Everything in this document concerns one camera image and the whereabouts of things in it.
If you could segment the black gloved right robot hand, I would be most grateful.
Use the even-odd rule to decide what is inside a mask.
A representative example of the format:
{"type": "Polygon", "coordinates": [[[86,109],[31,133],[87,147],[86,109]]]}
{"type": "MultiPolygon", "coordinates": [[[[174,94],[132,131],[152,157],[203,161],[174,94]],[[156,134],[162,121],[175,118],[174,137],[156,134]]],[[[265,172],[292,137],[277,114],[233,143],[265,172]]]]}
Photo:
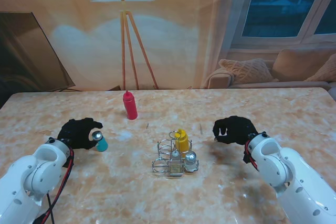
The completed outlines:
{"type": "Polygon", "coordinates": [[[239,145],[245,145],[251,134],[258,135],[250,119],[236,115],[216,120],[213,126],[213,133],[218,142],[239,145]]]}

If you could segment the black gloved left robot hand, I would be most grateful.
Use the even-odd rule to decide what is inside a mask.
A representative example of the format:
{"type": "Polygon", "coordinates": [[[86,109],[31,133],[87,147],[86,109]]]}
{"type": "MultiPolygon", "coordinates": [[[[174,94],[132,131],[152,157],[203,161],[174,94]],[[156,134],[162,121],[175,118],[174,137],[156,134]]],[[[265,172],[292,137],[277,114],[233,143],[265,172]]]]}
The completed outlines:
{"type": "Polygon", "coordinates": [[[96,140],[89,139],[91,130],[102,128],[102,123],[94,121],[93,118],[84,118],[81,120],[71,119],[62,126],[60,132],[58,133],[57,139],[69,139],[69,146],[73,150],[89,150],[95,147],[98,143],[96,140]]]}

